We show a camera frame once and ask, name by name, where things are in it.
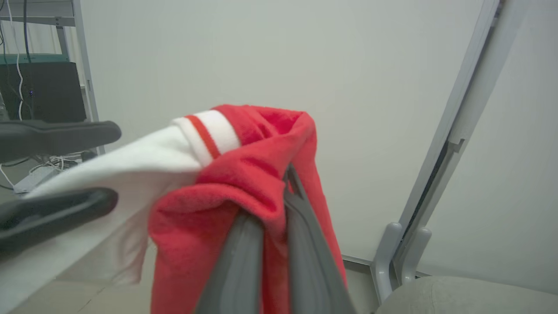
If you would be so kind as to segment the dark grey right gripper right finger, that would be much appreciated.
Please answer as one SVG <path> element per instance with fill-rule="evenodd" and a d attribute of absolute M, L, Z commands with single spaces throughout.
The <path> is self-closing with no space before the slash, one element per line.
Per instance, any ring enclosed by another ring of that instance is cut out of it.
<path fill-rule="evenodd" d="M 284 205 L 293 314 L 354 314 L 346 284 L 295 167 L 285 172 Z"/>

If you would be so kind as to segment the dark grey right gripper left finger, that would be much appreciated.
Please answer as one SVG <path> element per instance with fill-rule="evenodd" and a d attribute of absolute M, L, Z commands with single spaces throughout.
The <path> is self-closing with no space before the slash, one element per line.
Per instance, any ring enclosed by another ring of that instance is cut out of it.
<path fill-rule="evenodd" d="M 195 308 L 196 314 L 259 314 L 264 228 L 239 212 Z"/>

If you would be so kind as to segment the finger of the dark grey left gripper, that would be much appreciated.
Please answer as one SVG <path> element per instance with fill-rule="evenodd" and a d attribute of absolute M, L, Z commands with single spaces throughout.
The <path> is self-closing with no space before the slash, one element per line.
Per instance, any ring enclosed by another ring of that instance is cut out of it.
<path fill-rule="evenodd" d="M 0 256 L 10 259 L 111 213 L 119 200 L 110 188 L 87 188 L 19 199 L 0 208 Z"/>
<path fill-rule="evenodd" d="M 0 162 L 32 155 L 64 155 L 116 142 L 122 135 L 112 121 L 101 123 L 45 123 L 40 120 L 0 124 Z"/>

